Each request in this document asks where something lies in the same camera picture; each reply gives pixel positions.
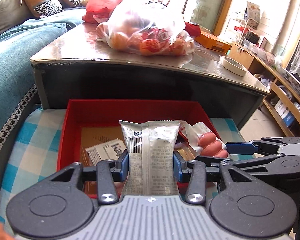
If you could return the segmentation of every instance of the paper label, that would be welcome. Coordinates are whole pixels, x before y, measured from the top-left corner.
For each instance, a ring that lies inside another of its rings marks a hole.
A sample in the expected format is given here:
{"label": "paper label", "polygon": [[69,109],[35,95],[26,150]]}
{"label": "paper label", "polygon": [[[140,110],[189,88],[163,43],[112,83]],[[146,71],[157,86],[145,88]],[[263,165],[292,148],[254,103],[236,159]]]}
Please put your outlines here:
{"label": "paper label", "polygon": [[115,139],[106,143],[101,143],[86,149],[92,164],[95,166],[97,162],[113,159],[117,160],[124,152],[126,146],[122,140]]}

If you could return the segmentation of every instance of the blue checkered tablecloth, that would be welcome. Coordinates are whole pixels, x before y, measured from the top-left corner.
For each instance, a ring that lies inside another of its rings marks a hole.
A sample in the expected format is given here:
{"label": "blue checkered tablecloth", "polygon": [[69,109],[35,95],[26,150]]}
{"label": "blue checkered tablecloth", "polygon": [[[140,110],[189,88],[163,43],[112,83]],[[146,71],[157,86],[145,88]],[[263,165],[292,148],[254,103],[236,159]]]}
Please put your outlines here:
{"label": "blue checkered tablecloth", "polygon": [[[34,185],[56,171],[61,129],[66,110],[37,109],[31,113],[20,129],[6,167],[0,192],[0,221],[6,232],[12,234],[6,220],[8,201],[17,193]],[[211,119],[223,142],[244,141],[232,119]],[[251,155],[233,155],[234,160]],[[207,189],[207,197],[217,194]]]}

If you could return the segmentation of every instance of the floor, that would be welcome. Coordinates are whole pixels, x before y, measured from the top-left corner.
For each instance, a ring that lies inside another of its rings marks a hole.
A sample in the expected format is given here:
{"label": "floor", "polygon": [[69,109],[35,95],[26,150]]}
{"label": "floor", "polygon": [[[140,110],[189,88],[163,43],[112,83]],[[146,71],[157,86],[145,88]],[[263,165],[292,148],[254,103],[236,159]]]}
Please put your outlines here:
{"label": "floor", "polygon": [[262,106],[261,111],[257,109],[254,112],[240,133],[246,141],[261,140],[261,137],[285,136],[265,106]]}

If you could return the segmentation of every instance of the pink sausage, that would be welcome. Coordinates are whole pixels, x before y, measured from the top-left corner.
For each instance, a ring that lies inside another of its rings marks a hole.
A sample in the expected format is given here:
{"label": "pink sausage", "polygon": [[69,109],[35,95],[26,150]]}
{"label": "pink sausage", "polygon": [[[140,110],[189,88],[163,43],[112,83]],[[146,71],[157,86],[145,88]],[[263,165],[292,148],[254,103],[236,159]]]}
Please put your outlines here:
{"label": "pink sausage", "polygon": [[221,151],[218,151],[216,155],[214,155],[214,157],[219,157],[219,158],[228,158],[228,152],[224,149],[222,149]]}
{"label": "pink sausage", "polygon": [[213,132],[207,132],[199,137],[198,145],[205,148],[216,140],[216,135]]}
{"label": "pink sausage", "polygon": [[202,147],[201,155],[227,158],[228,152],[222,149],[222,143],[217,141],[213,132],[208,132],[199,137],[198,145]]}
{"label": "pink sausage", "polygon": [[214,156],[217,154],[217,152],[222,150],[222,144],[221,142],[215,140],[213,143],[210,143],[208,146],[206,146],[202,152],[201,155],[203,156]]}

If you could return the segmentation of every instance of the red plastic bag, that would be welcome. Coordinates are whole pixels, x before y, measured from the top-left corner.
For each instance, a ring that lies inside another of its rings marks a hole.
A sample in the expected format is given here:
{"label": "red plastic bag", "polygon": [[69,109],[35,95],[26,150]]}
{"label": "red plastic bag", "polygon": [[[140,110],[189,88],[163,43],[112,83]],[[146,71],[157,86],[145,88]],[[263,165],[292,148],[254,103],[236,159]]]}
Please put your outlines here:
{"label": "red plastic bag", "polygon": [[189,33],[191,37],[195,38],[201,35],[200,26],[198,24],[193,24],[190,22],[185,22],[185,24],[185,31]]}
{"label": "red plastic bag", "polygon": [[95,23],[93,18],[100,19],[99,23],[105,22],[109,19],[112,11],[122,0],[89,0],[87,3],[86,14],[82,16],[82,20],[88,23]]}

